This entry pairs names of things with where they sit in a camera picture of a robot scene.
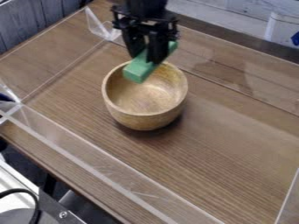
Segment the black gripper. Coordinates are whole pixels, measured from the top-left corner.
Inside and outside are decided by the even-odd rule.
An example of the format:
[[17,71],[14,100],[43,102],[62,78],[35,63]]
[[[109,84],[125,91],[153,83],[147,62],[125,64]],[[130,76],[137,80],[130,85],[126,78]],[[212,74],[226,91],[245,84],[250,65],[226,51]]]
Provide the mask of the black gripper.
[[111,7],[114,27],[122,31],[130,56],[146,49],[147,61],[161,64],[169,56],[169,39],[178,39],[178,18],[166,9],[169,0],[123,0]]

